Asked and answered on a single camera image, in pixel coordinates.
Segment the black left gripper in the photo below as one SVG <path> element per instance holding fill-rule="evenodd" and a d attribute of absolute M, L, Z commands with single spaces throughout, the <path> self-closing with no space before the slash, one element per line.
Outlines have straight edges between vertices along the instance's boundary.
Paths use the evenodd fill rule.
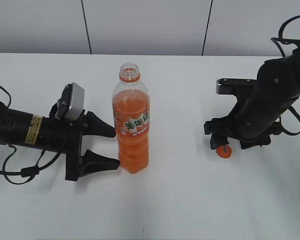
<path fill-rule="evenodd" d="M 105 157 L 87 150 L 81 156 L 83 136 L 101 136 L 114 138 L 115 128 L 93 112 L 83 111 L 76 120 L 66 118 L 57 119 L 57 104 L 50 110 L 40 130 L 40 143 L 46 151 L 56 155 L 45 165 L 40 166 L 43 171 L 50 167 L 60 155 L 65 154 L 65 180 L 76 182 L 79 178 L 104 171 L 117 170 L 121 162 L 114 158 Z"/>

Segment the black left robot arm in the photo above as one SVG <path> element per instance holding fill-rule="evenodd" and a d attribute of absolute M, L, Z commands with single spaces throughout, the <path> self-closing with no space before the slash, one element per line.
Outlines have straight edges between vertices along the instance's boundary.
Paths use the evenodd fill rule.
<path fill-rule="evenodd" d="M 82 111 L 76 120 L 57 119 L 57 106 L 51 108 L 49 117 L 8 108 L 0 102 L 0 145 L 12 149 L 18 146 L 55 152 L 56 155 L 45 165 L 7 171 L 4 160 L 0 175 L 6 179 L 20 176 L 31 181 L 41 171 L 51 166 L 60 155 L 65 155 L 65 180 L 76 182 L 80 177 L 103 171 L 117 170 L 120 161 L 87 150 L 81 154 L 83 136 L 114 138 L 114 127 L 98 118 L 93 112 Z"/>

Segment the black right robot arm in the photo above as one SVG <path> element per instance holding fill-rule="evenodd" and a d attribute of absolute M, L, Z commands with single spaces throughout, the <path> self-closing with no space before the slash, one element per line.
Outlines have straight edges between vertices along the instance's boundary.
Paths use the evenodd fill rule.
<path fill-rule="evenodd" d="M 216 93 L 235 96 L 237 102 L 228 115 L 204 123 L 212 150 L 227 145 L 229 138 L 245 150 L 269 145 L 272 135 L 295 136 L 282 126 L 281 116 L 290 111 L 300 123 L 292 106 L 300 97 L 300 48 L 290 56 L 265 61 L 256 79 L 218 79 Z"/>

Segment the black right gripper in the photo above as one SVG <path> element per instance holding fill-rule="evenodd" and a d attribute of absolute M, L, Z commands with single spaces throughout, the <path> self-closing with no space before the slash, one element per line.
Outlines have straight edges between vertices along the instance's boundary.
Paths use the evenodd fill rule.
<path fill-rule="evenodd" d="M 283 133 L 283 126 L 278 121 L 275 121 L 258 136 L 252 138 L 240 136 L 228 117 L 213 118 L 210 121 L 206 121 L 203 129 L 205 135 L 211 135 L 209 141 L 211 150 L 216 150 L 220 146 L 228 145 L 228 138 L 238 140 L 242 150 L 256 146 L 267 146 L 271 143 L 270 135 L 277 136 Z"/>

